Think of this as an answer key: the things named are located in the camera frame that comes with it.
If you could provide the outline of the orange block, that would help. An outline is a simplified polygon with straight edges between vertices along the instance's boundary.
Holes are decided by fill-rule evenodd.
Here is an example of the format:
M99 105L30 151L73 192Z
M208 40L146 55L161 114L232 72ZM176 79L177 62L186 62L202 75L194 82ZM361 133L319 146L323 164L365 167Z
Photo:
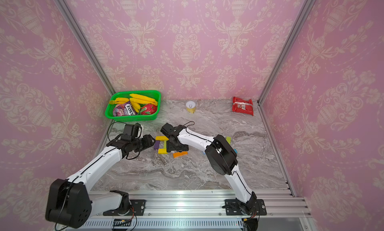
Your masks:
M178 157L182 157L182 156L185 156L185 155L188 155L187 151L175 152L175 153L173 153L173 158L178 158Z

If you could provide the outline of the small yellow block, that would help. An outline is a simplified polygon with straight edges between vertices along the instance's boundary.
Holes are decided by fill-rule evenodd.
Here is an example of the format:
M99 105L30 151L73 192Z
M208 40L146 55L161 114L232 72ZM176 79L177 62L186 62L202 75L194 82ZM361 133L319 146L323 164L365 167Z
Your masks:
M168 154L168 152L165 148L161 148L158 150L158 154Z

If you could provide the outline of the purple block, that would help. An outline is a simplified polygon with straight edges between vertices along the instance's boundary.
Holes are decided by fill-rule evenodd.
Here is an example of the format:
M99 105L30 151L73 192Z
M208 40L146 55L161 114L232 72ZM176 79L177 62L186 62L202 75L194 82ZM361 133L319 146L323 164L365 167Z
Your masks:
M159 150L159 147L160 147L160 141L156 140L154 144L154 150Z

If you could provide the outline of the long yellow block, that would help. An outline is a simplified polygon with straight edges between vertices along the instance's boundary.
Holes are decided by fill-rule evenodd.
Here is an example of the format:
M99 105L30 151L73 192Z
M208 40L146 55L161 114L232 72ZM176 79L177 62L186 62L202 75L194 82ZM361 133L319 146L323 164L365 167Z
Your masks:
M156 141L168 141L169 139L166 136L156 136Z

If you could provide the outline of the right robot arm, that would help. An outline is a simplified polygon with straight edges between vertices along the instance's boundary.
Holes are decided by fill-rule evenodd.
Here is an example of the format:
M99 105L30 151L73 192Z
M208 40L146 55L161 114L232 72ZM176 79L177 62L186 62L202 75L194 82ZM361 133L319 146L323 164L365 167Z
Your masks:
M237 154L222 135L206 136L191 131L188 127L173 127L166 123L161 133L169 141L172 151L188 151L190 147L203 151L214 171L224 176L235 192L239 209L246 215L255 216L260 213L255 192L243 178L237 160Z

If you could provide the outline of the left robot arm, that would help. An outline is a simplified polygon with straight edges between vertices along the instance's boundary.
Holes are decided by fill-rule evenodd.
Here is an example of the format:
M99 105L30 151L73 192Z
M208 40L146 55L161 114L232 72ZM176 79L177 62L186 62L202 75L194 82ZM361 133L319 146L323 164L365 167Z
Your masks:
M79 171L51 184L45 219L64 228L77 229L89 218L104 212L111 211L120 216L128 214L133 209L128 193L113 190L101 196L92 196L90 191L112 166L130 152L140 153L154 144L155 139L149 134L141 138L121 139L117 136Z

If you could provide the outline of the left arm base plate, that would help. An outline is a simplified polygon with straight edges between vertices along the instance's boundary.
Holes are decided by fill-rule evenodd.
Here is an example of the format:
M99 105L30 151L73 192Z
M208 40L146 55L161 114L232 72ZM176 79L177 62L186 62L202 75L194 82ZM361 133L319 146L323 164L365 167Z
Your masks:
M127 211L109 210L103 212L103 216L143 216L146 208L146 200L130 200L131 206Z

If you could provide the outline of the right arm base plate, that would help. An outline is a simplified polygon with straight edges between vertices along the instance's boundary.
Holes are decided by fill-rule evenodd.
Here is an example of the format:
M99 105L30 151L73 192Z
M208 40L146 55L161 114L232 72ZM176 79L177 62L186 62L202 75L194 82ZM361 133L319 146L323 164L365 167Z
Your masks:
M226 210L227 216L266 216L267 210L264 200L257 199L255 201L249 201L246 204L234 200L225 200L225 205L222 206Z

